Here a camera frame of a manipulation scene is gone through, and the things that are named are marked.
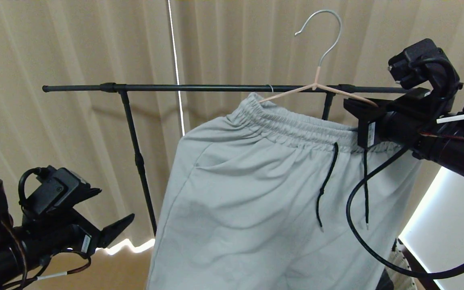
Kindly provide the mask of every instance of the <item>black drawstring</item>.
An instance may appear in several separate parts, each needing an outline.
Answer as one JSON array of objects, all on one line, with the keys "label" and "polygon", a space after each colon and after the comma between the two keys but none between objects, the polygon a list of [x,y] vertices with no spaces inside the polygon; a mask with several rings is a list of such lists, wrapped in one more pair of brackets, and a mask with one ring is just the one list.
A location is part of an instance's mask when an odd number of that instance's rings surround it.
[{"label": "black drawstring", "polygon": [[367,175],[368,175],[368,150],[365,149],[363,152],[363,164],[365,167],[365,222],[366,222],[366,230],[368,231],[368,214],[370,212],[370,206],[369,206],[369,200],[368,200],[368,180],[367,180]]},{"label": "black drawstring", "polygon": [[336,164],[336,160],[338,159],[338,154],[339,154],[339,145],[338,143],[334,143],[334,157],[332,159],[332,164],[330,165],[330,169],[329,169],[329,172],[327,173],[327,177],[325,178],[322,184],[322,187],[320,189],[320,194],[318,194],[318,198],[316,199],[316,218],[318,219],[318,224],[320,224],[320,229],[322,231],[323,231],[323,225],[322,225],[322,220],[320,219],[320,198],[325,193],[325,186],[327,185],[330,175],[332,174],[334,165]]}]

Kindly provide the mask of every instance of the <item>gray shorts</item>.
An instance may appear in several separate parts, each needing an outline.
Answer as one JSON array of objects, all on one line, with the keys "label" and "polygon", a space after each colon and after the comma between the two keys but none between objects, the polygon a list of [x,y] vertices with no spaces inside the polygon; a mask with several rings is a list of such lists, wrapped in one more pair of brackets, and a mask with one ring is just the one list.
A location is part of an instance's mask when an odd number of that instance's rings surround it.
[{"label": "gray shorts", "polygon": [[[375,289],[383,265],[346,222],[346,200],[364,174],[355,128],[258,99],[251,94],[232,114],[180,141],[147,288]],[[368,171],[399,148],[372,148]],[[383,257],[396,238],[419,165],[405,154],[368,182],[369,230],[363,189],[352,204],[357,229]]]}]

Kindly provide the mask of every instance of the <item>pink hanger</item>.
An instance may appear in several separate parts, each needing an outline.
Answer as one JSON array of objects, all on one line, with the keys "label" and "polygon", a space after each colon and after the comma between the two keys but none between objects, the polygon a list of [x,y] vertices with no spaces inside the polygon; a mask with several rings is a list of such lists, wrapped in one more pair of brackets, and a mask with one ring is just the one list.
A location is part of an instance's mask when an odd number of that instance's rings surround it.
[{"label": "pink hanger", "polygon": [[343,23],[341,22],[341,18],[340,16],[333,10],[328,10],[328,9],[325,9],[325,10],[319,10],[319,11],[316,11],[315,13],[311,14],[311,16],[309,16],[309,18],[307,19],[307,21],[304,23],[304,26],[302,26],[302,29],[300,29],[300,31],[296,32],[295,33],[295,36],[299,35],[300,33],[302,33],[302,31],[304,31],[304,28],[305,26],[307,25],[307,23],[309,22],[309,20],[311,20],[311,18],[313,18],[315,15],[319,14],[319,13],[331,13],[332,15],[334,15],[336,17],[336,19],[338,20],[339,22],[339,33],[338,33],[338,37],[336,38],[336,41],[334,42],[334,44],[322,55],[322,57],[320,58],[320,62],[318,64],[318,68],[316,69],[316,75],[315,75],[315,82],[310,84],[310,85],[307,85],[307,86],[303,86],[301,88],[297,88],[297,89],[294,89],[294,90],[290,90],[290,91],[287,91],[287,92],[283,92],[283,93],[280,93],[280,94],[277,94],[277,95],[274,95],[272,97],[267,97],[266,99],[262,99],[259,101],[259,103],[263,103],[265,101],[269,101],[271,99],[278,99],[279,97],[285,97],[286,95],[290,95],[290,94],[293,94],[293,93],[296,93],[296,92],[301,92],[301,91],[304,91],[304,90],[307,90],[307,89],[313,89],[313,90],[316,90],[316,88],[320,88],[322,90],[326,90],[326,91],[329,91],[329,92],[333,92],[333,93],[336,93],[336,94],[342,94],[342,95],[346,95],[347,97],[351,97],[352,99],[358,99],[359,101],[363,101],[365,103],[368,103],[370,105],[373,105],[375,107],[377,107],[377,104],[375,104],[373,101],[370,101],[369,99],[366,99],[364,97],[360,97],[356,94],[352,94],[352,93],[348,93],[348,92],[345,92],[345,91],[342,91],[342,90],[337,90],[337,89],[334,89],[334,88],[330,88],[328,86],[324,86],[324,85],[321,85],[321,84],[318,84],[318,77],[320,75],[320,68],[322,66],[322,62],[323,62],[323,59],[324,57],[334,48],[334,46],[338,43],[339,41],[339,37],[341,36],[341,31],[343,30]]}]

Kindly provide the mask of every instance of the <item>metal hook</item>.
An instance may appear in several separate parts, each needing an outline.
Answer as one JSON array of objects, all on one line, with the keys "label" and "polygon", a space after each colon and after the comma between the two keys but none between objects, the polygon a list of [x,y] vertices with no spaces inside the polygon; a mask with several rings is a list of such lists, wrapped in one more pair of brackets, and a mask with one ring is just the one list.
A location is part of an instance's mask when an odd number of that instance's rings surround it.
[{"label": "metal hook", "polygon": [[334,46],[338,43],[339,41],[339,37],[341,36],[341,31],[343,30],[343,23],[341,22],[341,17],[333,10],[328,10],[328,9],[325,9],[325,10],[319,10],[319,11],[316,11],[315,13],[311,14],[311,16],[309,16],[309,18],[305,21],[304,23],[304,26],[302,26],[302,29],[300,29],[299,31],[297,31],[295,33],[295,36],[299,35],[300,33],[302,33],[302,31],[304,31],[304,28],[305,26],[307,25],[307,23],[309,22],[309,20],[311,20],[311,18],[313,18],[313,16],[317,15],[317,14],[320,14],[320,13],[330,13],[332,15],[334,15],[334,17],[336,17],[336,19],[338,20],[338,23],[339,23],[339,33],[338,33],[338,37],[336,38],[336,41],[334,42],[334,44],[322,55],[322,57],[320,58],[320,63],[318,64],[318,66],[322,66],[322,61],[324,59],[324,57],[334,48]]}]

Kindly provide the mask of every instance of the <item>curtain fold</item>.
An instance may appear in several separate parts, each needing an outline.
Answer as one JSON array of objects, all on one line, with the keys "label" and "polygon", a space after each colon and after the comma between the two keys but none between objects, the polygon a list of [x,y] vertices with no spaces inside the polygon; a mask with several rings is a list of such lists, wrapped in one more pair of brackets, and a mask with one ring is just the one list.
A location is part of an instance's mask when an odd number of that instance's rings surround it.
[{"label": "curtain fold", "polygon": [[[169,11],[161,1],[0,1],[0,178],[20,224],[17,181],[51,164],[103,192],[76,205],[102,228],[129,213],[116,240],[153,238],[123,104],[116,93],[42,92],[42,85],[175,83]],[[175,92],[131,92],[158,216],[181,137]],[[30,178],[26,191],[38,185]]]},{"label": "curtain fold", "polygon": [[[464,82],[464,1],[218,0],[172,4],[181,83],[312,83],[320,57],[337,36],[337,21],[332,15],[319,14],[303,33],[293,35],[311,13],[320,9],[333,9],[343,20],[339,43],[322,64],[321,84],[398,86],[387,71],[388,60],[424,38],[433,39],[444,49]],[[183,93],[186,130],[232,112],[247,94]],[[320,118],[324,97],[325,94],[302,93],[275,102],[291,111]],[[334,98],[329,119],[355,126],[357,120],[343,109],[342,100],[341,96]],[[462,105],[464,90],[457,94],[454,111]],[[438,165],[429,162],[422,167],[406,220],[438,169]]]}]

